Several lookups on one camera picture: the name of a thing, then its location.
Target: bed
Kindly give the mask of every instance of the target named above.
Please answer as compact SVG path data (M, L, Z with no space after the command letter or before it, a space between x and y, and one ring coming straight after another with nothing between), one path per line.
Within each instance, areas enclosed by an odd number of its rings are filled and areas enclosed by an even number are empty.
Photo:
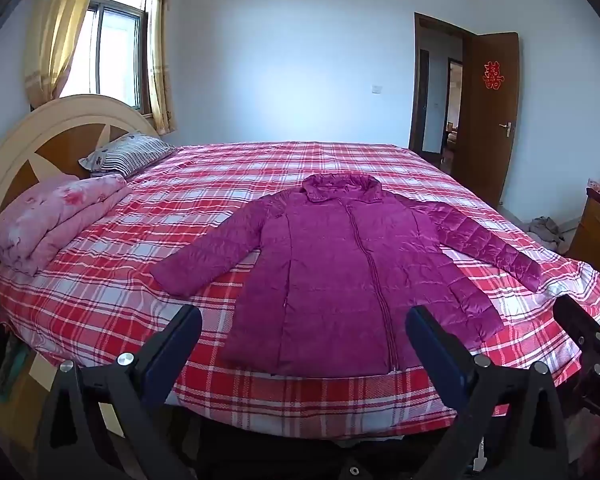
M10 132L0 146L0 210L39 178L78 174L77 159L126 131L155 135L126 105L102 96L51 102ZM183 304L203 316L200 342L169 402L245 430L301 438L388 436L448 425L422 368L385 376L302 380L235 368L218 355L232 325L236 297L257 258L187 301L171 298L149 266L194 241L248 201L299 184L314 173L372 174L385 189L417 200L451 203L541 262L533 294L505 272L445 250L498 309L505 328L479 352L496 364L536 360L557 384L578 370L578 349L552 317L570 294L600 323L600 275L536 244L451 177L409 150L383 144L266 142L186 146L129 180L132 193L81 233L31 278L0 266L0 314L53 364L112 362L134 352Z

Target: striped pillowcase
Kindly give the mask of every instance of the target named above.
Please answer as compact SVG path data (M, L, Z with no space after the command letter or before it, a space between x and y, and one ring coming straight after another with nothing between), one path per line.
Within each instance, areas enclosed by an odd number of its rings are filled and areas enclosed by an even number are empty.
M119 173L127 178L144 170L151 164L163 160L176 151L175 146L157 137L140 132L130 132L105 144L78 162L91 176Z

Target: red paper cutout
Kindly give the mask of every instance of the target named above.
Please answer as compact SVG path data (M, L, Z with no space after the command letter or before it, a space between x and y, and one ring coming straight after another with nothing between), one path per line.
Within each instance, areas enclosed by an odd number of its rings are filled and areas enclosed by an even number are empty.
M490 61L484 66L484 75L482 79L487 88L497 90L504 81L504 76L500 75L500 64L497 61Z

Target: yellow curtain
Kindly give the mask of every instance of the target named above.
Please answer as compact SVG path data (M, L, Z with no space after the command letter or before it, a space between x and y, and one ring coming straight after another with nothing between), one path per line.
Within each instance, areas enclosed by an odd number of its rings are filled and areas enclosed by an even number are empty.
M37 0L25 52L25 86L34 108L59 97L71 70L90 0Z
M164 22L168 0L149 0L147 63L149 65L149 101L155 129L160 135L176 129L171 100L171 81L164 47Z

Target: nightstand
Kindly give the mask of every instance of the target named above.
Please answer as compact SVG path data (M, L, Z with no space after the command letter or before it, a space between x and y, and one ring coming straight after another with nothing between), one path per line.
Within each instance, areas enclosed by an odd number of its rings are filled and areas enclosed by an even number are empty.
M600 193L587 188L587 205L566 256L600 272Z

